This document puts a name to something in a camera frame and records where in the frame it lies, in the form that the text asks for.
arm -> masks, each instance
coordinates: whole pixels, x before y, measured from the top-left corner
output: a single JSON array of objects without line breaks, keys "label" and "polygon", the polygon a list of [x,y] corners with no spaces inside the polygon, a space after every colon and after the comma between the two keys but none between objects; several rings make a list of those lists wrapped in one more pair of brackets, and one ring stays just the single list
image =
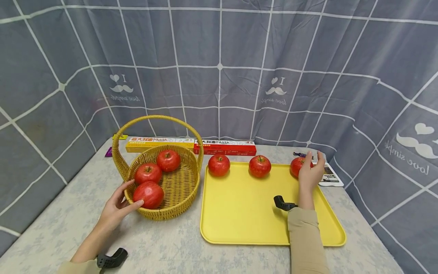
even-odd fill
[{"label": "arm", "polygon": [[96,257],[106,240],[126,215],[137,210],[144,203],[143,200],[140,200],[128,205],[128,201],[123,201],[123,191],[133,183],[134,180],[125,182],[116,189],[106,202],[96,226],[79,246],[70,262],[61,264],[58,274],[100,273],[101,269],[97,267]]},{"label": "arm", "polygon": [[309,151],[298,178],[300,207],[288,213],[292,274],[330,273],[313,202],[313,189],[322,178],[325,160],[321,152],[318,152],[318,163],[313,168],[311,160]]}]

beige sleeve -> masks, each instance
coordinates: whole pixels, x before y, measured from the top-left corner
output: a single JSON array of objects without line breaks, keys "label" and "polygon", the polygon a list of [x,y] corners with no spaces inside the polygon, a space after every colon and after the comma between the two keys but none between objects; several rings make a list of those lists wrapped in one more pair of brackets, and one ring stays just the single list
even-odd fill
[{"label": "beige sleeve", "polygon": [[85,263],[63,262],[57,274],[99,274],[97,260],[86,261]]},{"label": "beige sleeve", "polygon": [[315,210],[296,207],[288,212],[292,274],[329,274]]}]

backdrop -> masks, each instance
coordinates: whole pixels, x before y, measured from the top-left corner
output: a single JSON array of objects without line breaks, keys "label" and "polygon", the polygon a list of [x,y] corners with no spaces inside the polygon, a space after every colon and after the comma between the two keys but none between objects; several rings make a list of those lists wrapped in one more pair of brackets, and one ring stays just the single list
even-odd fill
[{"label": "backdrop", "polygon": [[0,41],[0,254],[120,126],[163,114],[323,151],[402,268],[438,272],[438,1],[4,0]]}]

black wrist device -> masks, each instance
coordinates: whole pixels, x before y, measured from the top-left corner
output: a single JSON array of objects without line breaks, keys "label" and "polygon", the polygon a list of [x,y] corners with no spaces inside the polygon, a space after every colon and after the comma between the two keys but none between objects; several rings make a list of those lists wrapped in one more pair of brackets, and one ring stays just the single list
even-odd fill
[{"label": "black wrist device", "polygon": [[279,209],[282,209],[284,211],[289,211],[289,210],[293,209],[294,207],[298,207],[294,203],[285,203],[283,200],[283,197],[280,195],[277,195],[274,197],[274,202],[275,202],[276,207],[278,207]]},{"label": "black wrist device", "polygon": [[119,267],[126,257],[128,257],[128,251],[121,247],[111,257],[101,253],[97,256],[97,267],[102,269]]}]

right hand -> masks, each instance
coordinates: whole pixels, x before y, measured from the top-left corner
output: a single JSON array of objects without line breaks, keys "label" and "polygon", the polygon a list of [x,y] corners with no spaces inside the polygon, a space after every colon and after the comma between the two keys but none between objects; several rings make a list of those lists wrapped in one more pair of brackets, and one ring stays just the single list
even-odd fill
[{"label": "right hand", "polygon": [[325,159],[320,151],[318,151],[318,163],[313,167],[310,167],[312,162],[312,152],[308,151],[306,160],[304,160],[303,166],[298,174],[298,184],[300,191],[312,192],[318,185],[324,174]]}]

